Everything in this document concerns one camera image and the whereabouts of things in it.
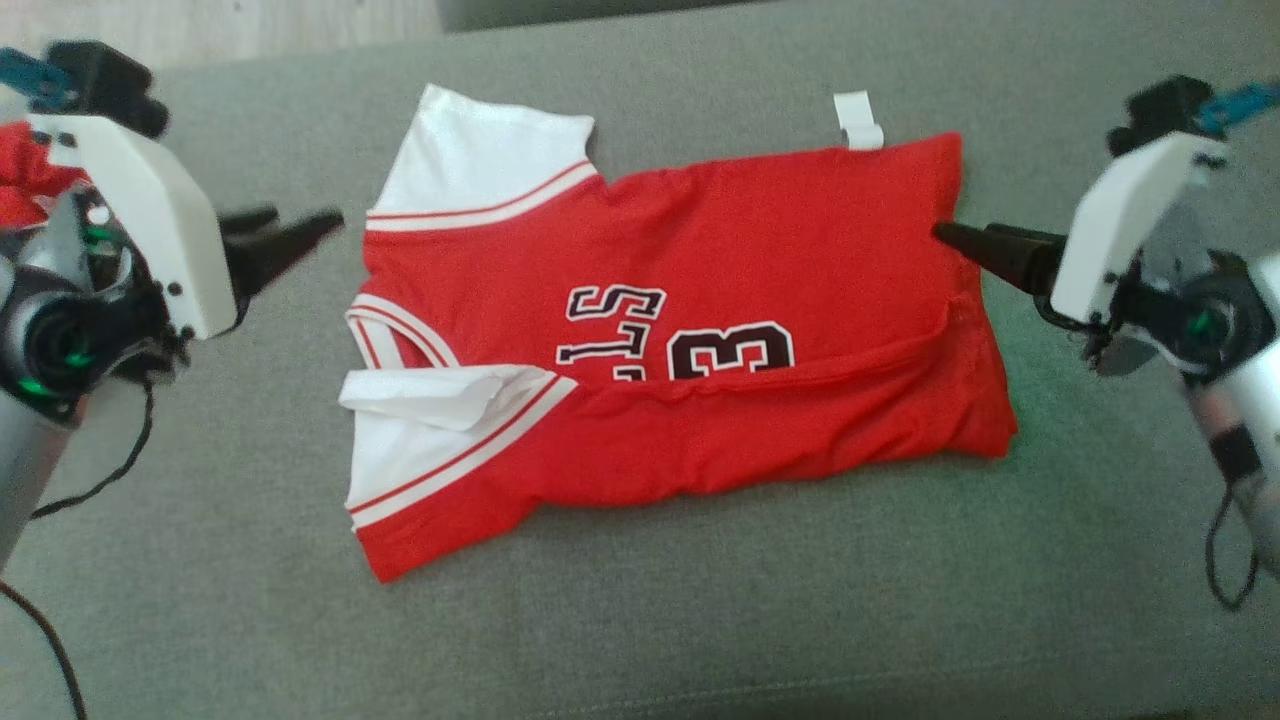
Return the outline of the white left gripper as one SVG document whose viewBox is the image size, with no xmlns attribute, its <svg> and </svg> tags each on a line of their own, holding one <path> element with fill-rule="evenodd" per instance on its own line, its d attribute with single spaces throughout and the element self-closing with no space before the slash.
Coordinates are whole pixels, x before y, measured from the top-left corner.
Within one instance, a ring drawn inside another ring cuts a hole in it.
<svg viewBox="0 0 1280 720">
<path fill-rule="evenodd" d="M 337 209 L 285 224 L 274 205 L 216 217 L 207 195 L 159 142 L 105 117 L 31 113 L 28 122 L 52 136 L 51 164 L 87 176 L 151 277 L 182 288 L 166 299 L 166 309 L 172 324 L 192 329 L 196 340 L 232 329 L 236 296 L 260 295 L 346 225 Z M 221 236 L 228 236 L 228 263 Z"/>
</svg>

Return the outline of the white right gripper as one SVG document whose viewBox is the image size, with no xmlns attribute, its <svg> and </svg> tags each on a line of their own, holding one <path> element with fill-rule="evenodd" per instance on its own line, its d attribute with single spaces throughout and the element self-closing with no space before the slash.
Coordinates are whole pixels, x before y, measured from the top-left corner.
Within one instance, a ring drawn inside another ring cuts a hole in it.
<svg viewBox="0 0 1280 720">
<path fill-rule="evenodd" d="M 1024 293 L 1051 293 L 1050 306 L 1060 315 L 1107 322 L 1120 279 L 1161 218 L 1189 186 L 1207 182 L 1201 161 L 1228 156 L 1224 141 L 1189 133 L 1165 135 L 1121 155 L 1082 197 L 1068 237 L 954 222 L 934 224 L 932 234 Z"/>
</svg>

